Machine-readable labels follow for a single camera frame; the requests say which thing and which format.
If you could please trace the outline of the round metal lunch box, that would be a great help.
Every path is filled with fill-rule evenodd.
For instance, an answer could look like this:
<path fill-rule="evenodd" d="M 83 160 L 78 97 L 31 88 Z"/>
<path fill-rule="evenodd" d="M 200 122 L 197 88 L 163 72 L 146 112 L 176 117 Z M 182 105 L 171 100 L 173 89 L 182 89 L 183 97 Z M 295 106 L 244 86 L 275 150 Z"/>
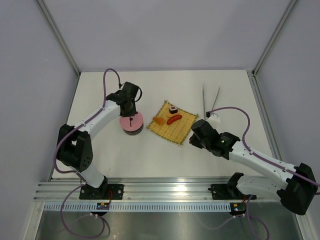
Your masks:
<path fill-rule="evenodd" d="M 122 129 L 127 135 L 135 136 L 142 132 L 142 130 L 144 129 L 144 124 L 142 123 L 139 126 L 134 126 L 134 127 L 127 127 L 127 128 L 123 127 Z"/>

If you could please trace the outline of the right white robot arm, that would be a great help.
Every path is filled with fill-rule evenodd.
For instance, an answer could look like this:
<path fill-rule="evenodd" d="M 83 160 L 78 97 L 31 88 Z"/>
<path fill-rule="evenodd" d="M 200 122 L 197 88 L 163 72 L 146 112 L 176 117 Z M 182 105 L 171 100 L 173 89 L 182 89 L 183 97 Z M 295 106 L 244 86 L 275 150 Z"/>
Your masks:
<path fill-rule="evenodd" d="M 236 172 L 226 183 L 211 184 L 209 191 L 214 200 L 261 197 L 279 201 L 294 214 L 306 214 L 318 191 L 310 166 L 304 163 L 296 166 L 250 149 L 239 137 L 229 132 L 218 133 L 203 119 L 196 121 L 191 130 L 191 145 L 262 175 L 253 177 Z"/>

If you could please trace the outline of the red sausage toy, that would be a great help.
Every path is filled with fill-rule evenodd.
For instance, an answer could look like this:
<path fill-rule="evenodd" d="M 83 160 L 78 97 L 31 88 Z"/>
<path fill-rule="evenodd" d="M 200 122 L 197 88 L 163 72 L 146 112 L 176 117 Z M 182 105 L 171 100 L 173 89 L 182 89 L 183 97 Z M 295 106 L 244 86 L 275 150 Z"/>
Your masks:
<path fill-rule="evenodd" d="M 170 118 L 167 120 L 166 124 L 167 124 L 167 125 L 171 125 L 171 124 L 173 124 L 174 122 L 179 121 L 181 118 L 182 118 L 182 115 L 181 115 L 181 114 L 176 114 L 176 115 L 170 117 Z"/>

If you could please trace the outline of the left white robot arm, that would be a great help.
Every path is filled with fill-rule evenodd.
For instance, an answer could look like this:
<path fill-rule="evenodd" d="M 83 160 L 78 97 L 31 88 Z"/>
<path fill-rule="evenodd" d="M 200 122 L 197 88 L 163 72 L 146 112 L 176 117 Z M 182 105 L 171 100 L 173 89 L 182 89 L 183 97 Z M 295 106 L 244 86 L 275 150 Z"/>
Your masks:
<path fill-rule="evenodd" d="M 144 128 L 142 114 L 136 109 L 143 95 L 141 88 L 131 82 L 104 98 L 102 107 L 79 125 L 64 124 L 59 129 L 54 160 L 70 167 L 91 188 L 97 199 L 108 194 L 107 178 L 93 164 L 92 140 L 110 122 L 118 119 L 122 130 L 128 135 L 137 135 Z"/>

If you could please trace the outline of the metal tongs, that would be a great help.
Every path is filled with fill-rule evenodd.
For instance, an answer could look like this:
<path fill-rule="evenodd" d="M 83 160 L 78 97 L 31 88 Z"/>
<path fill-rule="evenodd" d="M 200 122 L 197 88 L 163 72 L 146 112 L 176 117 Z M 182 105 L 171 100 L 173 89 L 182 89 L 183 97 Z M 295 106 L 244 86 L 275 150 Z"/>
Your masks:
<path fill-rule="evenodd" d="M 207 89 L 207 85 L 205 82 L 202 83 L 201 86 L 201 99 L 202 99 L 202 111 L 203 111 L 203 116 L 207 116 L 208 111 L 212 111 L 218 101 L 218 98 L 220 96 L 221 92 L 221 87 L 218 86 L 217 90 L 215 91 L 215 97 L 211 95 L 211 92 Z"/>

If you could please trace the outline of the pink round lid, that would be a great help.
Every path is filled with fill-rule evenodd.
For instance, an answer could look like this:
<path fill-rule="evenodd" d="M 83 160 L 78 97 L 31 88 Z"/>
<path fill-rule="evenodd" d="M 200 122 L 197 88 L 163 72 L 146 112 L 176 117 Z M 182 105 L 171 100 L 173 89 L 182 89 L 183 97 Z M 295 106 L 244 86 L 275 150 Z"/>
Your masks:
<path fill-rule="evenodd" d="M 119 123 L 121 128 L 130 128 L 139 126 L 144 123 L 143 115 L 138 111 L 136 115 L 131 117 L 120 117 Z"/>

